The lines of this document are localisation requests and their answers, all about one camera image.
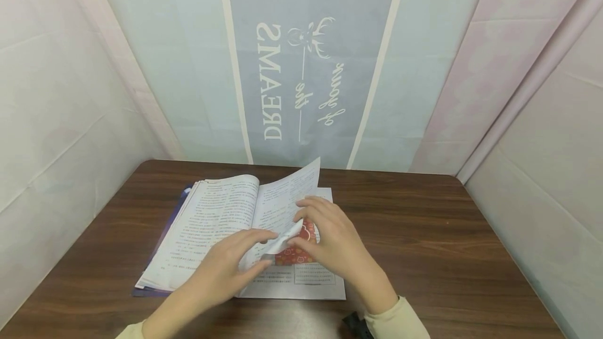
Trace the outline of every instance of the wooden desk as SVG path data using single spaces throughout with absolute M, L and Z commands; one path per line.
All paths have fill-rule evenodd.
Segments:
M 262 183 L 294 168 L 144 162 L 69 249 L 0 338 L 111 339 L 162 298 L 132 298 L 186 184 L 250 173 Z M 348 213 L 370 253 L 433 339 L 562 339 L 463 185 L 453 177 L 323 169 L 320 186 Z M 351 338 L 348 301 L 233 299 L 186 338 Z

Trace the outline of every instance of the purple folder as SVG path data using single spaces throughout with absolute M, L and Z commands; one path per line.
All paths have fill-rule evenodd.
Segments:
M 151 263 L 152 257 L 154 257 L 155 254 L 157 254 L 159 245 L 162 243 L 163 239 L 165 238 L 165 235 L 169 231 L 172 223 L 174 223 L 174 220 L 176 219 L 176 216 L 178 215 L 180 208 L 182 208 L 182 205 L 185 203 L 186 197 L 191 192 L 191 188 L 192 188 L 192 185 L 188 185 L 184 189 L 182 194 L 180 195 L 178 204 L 176 205 L 176 207 L 174 208 L 174 211 L 172 212 L 169 219 L 167 220 L 167 224 L 165 225 L 165 228 L 163 228 L 163 232 L 161 233 L 161 236 L 159 237 L 159 241 L 157 242 L 157 245 L 155 245 L 155 249 L 152 251 L 151 257 L 149 257 L 149 260 L 147 262 L 147 267 Z M 171 292 L 169 292 L 169 291 L 163 291 L 163 290 L 158 290 L 158 289 L 149 288 L 149 287 L 144 287 L 144 289 L 134 288 L 132 290 L 132 296 L 134 296 L 135 298 L 161 297 L 161 296 L 168 296 L 168 295 L 170 295 L 170 293 Z

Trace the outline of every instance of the beige sleeve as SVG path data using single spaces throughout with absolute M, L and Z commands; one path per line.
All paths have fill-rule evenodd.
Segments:
M 381 314 L 366 314 L 366 326 L 375 339 L 429 339 L 425 326 L 405 298 Z
M 144 339 L 142 336 L 142 322 L 126 327 L 116 339 Z

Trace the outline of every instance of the open book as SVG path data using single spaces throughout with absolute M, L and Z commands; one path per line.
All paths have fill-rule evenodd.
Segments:
M 215 243 L 241 229 L 268 229 L 278 237 L 251 248 L 239 268 L 246 270 L 260 259 L 274 259 L 302 230 L 301 220 L 293 222 L 299 209 L 295 202 L 319 193 L 332 200 L 330 188 L 318 189 L 319 174 L 320 158 L 266 185 L 250 175 L 196 182 L 136 288 L 174 291 L 188 280 Z M 341 277 L 320 264 L 273 265 L 238 297 L 344 300 L 345 290 Z

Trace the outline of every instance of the banner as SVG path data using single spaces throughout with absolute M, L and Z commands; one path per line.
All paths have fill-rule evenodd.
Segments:
M 223 2 L 253 162 L 345 168 L 392 0 Z

